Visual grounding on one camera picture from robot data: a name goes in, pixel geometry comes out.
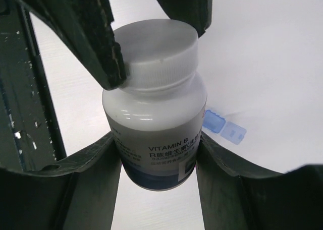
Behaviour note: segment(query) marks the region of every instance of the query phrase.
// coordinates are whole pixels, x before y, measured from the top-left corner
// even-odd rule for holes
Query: pill bottle
[[[102,102],[123,167],[145,189],[174,188],[194,170],[207,97],[197,32],[154,19],[118,28],[115,39],[127,80]]]

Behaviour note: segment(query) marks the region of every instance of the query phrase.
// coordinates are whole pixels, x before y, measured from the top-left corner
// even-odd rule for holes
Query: white bottle
[[[103,107],[130,179],[167,190],[194,170],[206,103],[196,73],[198,36],[180,21],[135,22],[115,31],[128,78],[103,91]]]

